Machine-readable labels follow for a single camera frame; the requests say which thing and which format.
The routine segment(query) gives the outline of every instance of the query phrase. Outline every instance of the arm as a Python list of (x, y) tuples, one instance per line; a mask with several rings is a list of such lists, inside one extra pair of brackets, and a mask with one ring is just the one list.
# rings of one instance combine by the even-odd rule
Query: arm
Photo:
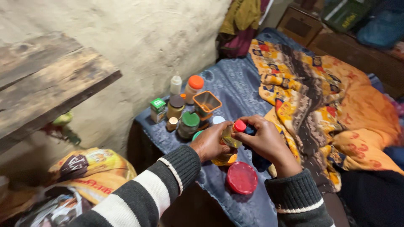
[(239, 132), (232, 137), (272, 162), (278, 174), (277, 179), (265, 181), (268, 195), (278, 212), (278, 225), (333, 226), (334, 221), (327, 213), (310, 171), (302, 170), (275, 125), (258, 115), (242, 117), (240, 120), (253, 125), (257, 133), (250, 136)]
[(180, 146), (107, 196), (70, 226), (149, 227), (157, 226), (163, 212), (195, 182), (201, 161), (230, 152), (219, 137), (231, 122), (205, 130), (190, 146)]

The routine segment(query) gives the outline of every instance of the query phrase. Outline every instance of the blue table cover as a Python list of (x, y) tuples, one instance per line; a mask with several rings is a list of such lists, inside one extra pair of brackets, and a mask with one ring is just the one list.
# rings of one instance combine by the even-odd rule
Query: blue table cover
[[(275, 29), (265, 28), (257, 39), (288, 45), (295, 50), (314, 55)], [(258, 94), (260, 77), (249, 54), (243, 59), (220, 60), (199, 76), (205, 81), (203, 89), (212, 92), (223, 103), (221, 108), (214, 111), (214, 116), (222, 116), (227, 120), (253, 114), (264, 116), (273, 107)], [(187, 105), (184, 112), (191, 109), (193, 105)], [(176, 131), (168, 132), (165, 128), (166, 121), (155, 124), (150, 119), (150, 108), (141, 112), (135, 120), (142, 125), (145, 134), (164, 154), (175, 150), (179, 145), (189, 144), (189, 141), (179, 138)], [(251, 151), (244, 150), (244, 147), (239, 148), (237, 161), (253, 166)], [(225, 168), (205, 162), (202, 164), (197, 183), (218, 201), (236, 226), (276, 227), (276, 210), (264, 186), (264, 180), (271, 177), (267, 172), (257, 172), (257, 176), (258, 185), (254, 193), (236, 194), (225, 185)]]

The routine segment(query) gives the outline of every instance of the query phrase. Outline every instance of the hand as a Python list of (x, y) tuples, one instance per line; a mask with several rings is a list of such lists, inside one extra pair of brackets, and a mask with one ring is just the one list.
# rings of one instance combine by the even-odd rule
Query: hand
[(255, 136), (250, 136), (243, 132), (232, 133), (231, 136), (247, 144), (257, 154), (272, 162), (275, 165), (278, 178), (290, 177), (302, 171), (272, 122), (259, 115), (241, 117), (239, 120), (253, 125), (257, 132)]
[(237, 149), (230, 148), (227, 145), (219, 144), (223, 130), (232, 125), (233, 122), (226, 121), (204, 130), (189, 145), (199, 155), (201, 162), (212, 160), (220, 154), (237, 153)]

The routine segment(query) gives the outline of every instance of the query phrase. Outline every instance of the small cardboard box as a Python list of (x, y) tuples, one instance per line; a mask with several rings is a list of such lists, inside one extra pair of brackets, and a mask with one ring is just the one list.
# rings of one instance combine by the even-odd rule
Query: small cardboard box
[(156, 123), (160, 123), (166, 116), (166, 103), (161, 98), (150, 102), (150, 117)]

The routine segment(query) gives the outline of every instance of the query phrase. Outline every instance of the striped sweater sleeve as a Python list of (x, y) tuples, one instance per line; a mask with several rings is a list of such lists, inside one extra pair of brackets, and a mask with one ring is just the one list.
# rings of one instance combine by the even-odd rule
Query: striped sweater sleeve
[(265, 187), (278, 212), (278, 226), (335, 227), (308, 169), (266, 180)]
[(163, 212), (195, 182), (200, 168), (197, 153), (189, 146), (180, 146), (77, 217), (70, 226), (155, 227)]

